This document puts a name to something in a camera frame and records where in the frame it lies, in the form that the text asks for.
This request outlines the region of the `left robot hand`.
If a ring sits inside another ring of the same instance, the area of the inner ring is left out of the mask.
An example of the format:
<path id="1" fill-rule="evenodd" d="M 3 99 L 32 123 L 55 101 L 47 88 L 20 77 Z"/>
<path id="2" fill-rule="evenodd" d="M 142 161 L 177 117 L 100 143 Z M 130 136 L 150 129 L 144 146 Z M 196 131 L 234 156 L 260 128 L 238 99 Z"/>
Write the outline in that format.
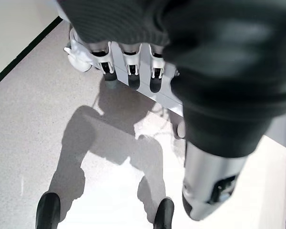
<path id="1" fill-rule="evenodd" d="M 179 76 L 183 204 L 196 221 L 234 190 L 246 158 L 286 114 L 286 0 L 60 0 L 90 46 L 150 43 Z"/>

